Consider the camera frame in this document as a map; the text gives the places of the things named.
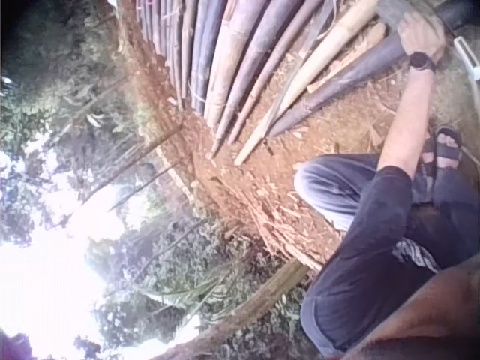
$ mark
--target man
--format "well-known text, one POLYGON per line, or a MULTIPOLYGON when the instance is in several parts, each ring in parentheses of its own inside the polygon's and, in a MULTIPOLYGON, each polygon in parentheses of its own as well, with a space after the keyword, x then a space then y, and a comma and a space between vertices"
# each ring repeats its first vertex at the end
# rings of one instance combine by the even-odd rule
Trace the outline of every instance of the man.
POLYGON ((479 252, 479 196, 456 171, 458 133, 428 138, 443 27, 408 13, 398 33, 410 70, 382 154, 318 157, 295 177, 300 196, 347 231, 301 323, 324 356, 480 359, 470 338, 480 335, 480 259, 459 265, 479 252))

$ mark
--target bamboo stalk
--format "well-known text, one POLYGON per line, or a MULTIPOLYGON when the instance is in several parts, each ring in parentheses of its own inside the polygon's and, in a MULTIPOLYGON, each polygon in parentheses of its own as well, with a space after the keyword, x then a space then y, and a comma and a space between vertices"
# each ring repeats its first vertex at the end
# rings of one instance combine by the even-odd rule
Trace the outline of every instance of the bamboo stalk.
POLYGON ((160 54, 167 57, 167 0, 160 0, 160 54))
POLYGON ((202 52, 203 30, 205 29, 205 22, 209 10, 209 0, 199 0, 196 12, 195 34, 193 37, 193 52, 192 52, 192 71, 190 75, 190 92, 192 108, 197 108, 197 79, 200 55, 202 52))
POLYGON ((151 0, 147 0, 145 2, 146 10, 147 10, 147 38, 148 41, 152 41, 152 3, 151 0))
POLYGON ((271 52, 270 58, 266 62, 262 69, 262 72, 258 76, 247 101, 245 102, 240 115, 235 122, 235 126, 230 134, 228 143, 233 144, 239 137, 242 128, 247 121, 247 117, 250 115, 251 110, 254 108, 255 103, 266 87, 267 82, 270 80, 273 72, 284 58, 284 54, 292 45, 299 32, 303 29, 304 24, 311 18, 315 10, 320 6, 324 0, 307 0, 301 9, 296 14, 295 18, 290 23, 288 29, 283 33, 283 36, 278 41, 277 46, 271 52))
POLYGON ((265 11, 233 82, 222 119, 215 134, 216 141, 211 150, 212 156, 215 156, 220 149, 235 111, 253 80, 263 57, 299 4, 299 0, 272 0, 265 11))
MULTIPOLYGON (((480 5, 473 0, 447 0, 436 8, 436 14, 450 29, 457 29, 480 14, 480 5)), ((277 121, 270 130, 269 136, 276 137, 289 130, 332 98, 347 92, 373 75, 382 73, 404 56, 404 48, 398 35, 388 36, 382 43, 345 67, 315 92, 307 95, 301 103, 277 121)))
POLYGON ((160 1, 153 0, 151 7, 151 41, 155 49, 155 53, 160 55, 160 1))
POLYGON ((345 58, 340 61, 339 64, 336 64, 333 69, 328 73, 328 75, 324 76, 322 79, 310 84, 307 87, 307 91, 311 94, 315 92, 320 86, 325 84, 328 80, 330 80, 334 75, 336 75, 340 70, 345 68, 347 65, 354 62, 360 56, 365 54, 368 50, 378 45, 384 38, 386 33, 386 25, 383 22, 377 23, 373 28, 371 28, 368 33, 365 35, 363 41, 349 54, 345 56, 345 58))
POLYGON ((185 14, 181 30, 181 96, 188 96, 188 78, 192 62, 192 44, 194 41, 195 13, 197 0, 185 1, 185 14))
MULTIPOLYGON (((229 0, 227 4, 227 8, 229 7, 230 2, 233 0, 229 0)), ((222 23, 220 25, 220 32, 218 33, 217 44, 223 44, 225 42, 225 37, 228 34, 228 27, 230 24, 231 16, 224 16, 222 19, 222 23)), ((210 110, 210 103, 212 102, 212 92, 215 85, 215 78, 217 77, 217 70, 218 70, 218 62, 221 57, 221 49, 215 49, 213 62, 211 63, 211 70, 210 70, 210 80, 208 81, 208 89, 207 89, 207 97, 205 99, 205 111, 203 112, 203 118, 207 119, 209 117, 209 110, 210 110)))
POLYGON ((217 44, 221 21, 225 12, 228 17, 228 11, 225 11, 227 0, 211 1, 208 6, 207 20, 203 31, 202 49, 199 58, 198 78, 196 81, 196 111, 203 114, 205 109, 205 97, 207 86, 210 79, 210 68, 212 66, 215 45, 217 44))
POLYGON ((228 35, 224 43, 217 45, 221 47, 221 56, 208 111, 207 125, 210 128, 220 121, 245 45, 266 3, 266 0, 237 0, 234 3, 228 35))
POLYGON ((140 0, 135 0, 135 14, 136 14, 136 22, 139 23, 142 15, 142 5, 140 4, 140 0))
POLYGON ((236 164, 243 164, 247 156, 255 149, 261 139, 269 131, 271 123, 281 116, 302 94, 312 80, 330 63, 356 34, 367 25, 375 16, 377 2, 379 0, 358 0, 347 13, 334 25, 320 45, 313 51, 310 58, 304 63, 289 88, 285 91, 282 100, 267 112, 260 124, 248 139, 245 147, 241 150, 236 164))
POLYGON ((147 0, 141 0, 141 14, 140 17, 142 18, 142 38, 143 41, 148 41, 147 37, 147 0))
POLYGON ((167 43, 166 43, 166 63, 168 65, 168 74, 169 74, 169 79, 170 79, 170 84, 172 84, 175 87, 175 76, 173 74, 173 67, 175 66, 175 63, 173 62, 173 51, 175 48, 175 31, 174 31, 174 24, 173 24, 173 14, 175 9, 175 1, 176 0, 166 0, 166 8, 167 8, 167 14, 166 16, 166 38, 167 38, 167 43))
POLYGON ((183 110, 182 99, 182 19, 183 4, 182 0, 175 0, 175 15, 173 17, 173 76, 175 78, 175 91, 177 94, 177 104, 180 110, 183 110))

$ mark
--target brown soil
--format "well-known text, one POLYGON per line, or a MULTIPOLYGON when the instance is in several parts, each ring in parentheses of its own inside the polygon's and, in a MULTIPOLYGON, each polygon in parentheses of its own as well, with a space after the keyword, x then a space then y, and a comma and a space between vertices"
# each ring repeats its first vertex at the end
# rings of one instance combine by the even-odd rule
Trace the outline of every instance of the brown soil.
MULTIPOLYGON (((164 154, 171 161, 188 159, 187 166, 181 171, 184 182, 194 183, 196 195, 231 227, 237 223, 246 233, 260 232, 269 250, 279 251, 286 257, 294 254, 318 269, 332 255, 340 236, 294 192, 295 168, 319 155, 378 150, 375 138, 377 134, 383 138, 392 122, 392 109, 398 105, 405 82, 405 64, 333 101, 298 130, 265 141, 243 166, 236 167, 233 165, 236 155, 271 106, 288 74, 292 64, 288 61, 289 56, 257 104, 239 142, 231 147, 224 146, 214 160, 206 160, 213 143, 211 130, 202 118, 193 114, 189 100, 185 101, 187 110, 184 112, 179 112, 167 100, 168 97, 175 98, 175 93, 164 60, 142 40, 134 9, 129 4, 124 6, 121 29, 128 39, 125 47, 134 71, 132 86, 139 89, 156 110, 155 120, 162 131, 181 122, 184 124, 181 135, 163 147, 164 154), (266 232, 266 224, 272 225, 272 222, 280 224, 279 231, 266 232), (278 237, 282 236, 284 238, 279 241, 278 237)), ((461 63, 452 56, 450 58, 451 61, 445 61, 448 66, 440 76, 434 113, 438 122, 456 122, 460 129, 466 129, 465 143, 478 156, 479 123, 473 113, 470 90, 461 63), (458 114, 463 114, 461 121, 456 121, 458 114)))

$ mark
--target black watch strap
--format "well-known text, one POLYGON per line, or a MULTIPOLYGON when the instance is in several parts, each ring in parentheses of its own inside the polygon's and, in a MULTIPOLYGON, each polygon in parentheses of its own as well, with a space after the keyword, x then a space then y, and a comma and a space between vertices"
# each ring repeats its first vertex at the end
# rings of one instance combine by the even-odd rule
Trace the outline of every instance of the black watch strap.
POLYGON ((437 70, 437 66, 435 65, 431 57, 424 52, 419 51, 414 52, 412 55, 410 55, 410 66, 420 71, 432 70, 433 72, 435 72, 437 70))

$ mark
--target bright sky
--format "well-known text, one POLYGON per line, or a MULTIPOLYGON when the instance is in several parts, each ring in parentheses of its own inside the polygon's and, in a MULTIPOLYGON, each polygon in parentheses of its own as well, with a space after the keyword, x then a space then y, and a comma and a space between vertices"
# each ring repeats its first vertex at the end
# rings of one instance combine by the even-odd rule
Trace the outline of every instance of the bright sky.
MULTIPOLYGON (((0 161, 4 164, 6 161, 1 151, 0 161)), ((46 163, 49 168, 56 167, 54 153, 47 154, 46 163)), ((56 175, 53 181, 59 191, 43 197, 52 209, 55 223, 79 205, 77 193, 68 183, 68 175, 56 175)), ((0 324, 10 336, 26 333, 34 356, 52 354, 57 359, 83 359, 83 354, 73 346, 78 334, 88 335, 101 344, 90 310, 93 302, 101 297, 105 283, 87 266, 84 256, 89 237, 118 239, 125 231, 115 212, 107 212, 114 205, 116 194, 113 186, 97 193, 75 213, 67 229, 46 231, 38 226, 40 215, 33 211, 32 218, 37 226, 32 234, 32 245, 0 247, 0 324)), ((143 201, 133 201, 129 209, 132 207, 136 208, 132 214, 143 216, 142 209, 146 208, 143 201)), ((130 222, 136 227, 140 224, 138 219, 130 219, 130 222)), ((137 348, 123 349, 121 353, 125 360, 150 359, 174 344, 195 338, 199 325, 200 319, 195 316, 172 343, 149 340, 137 348)))

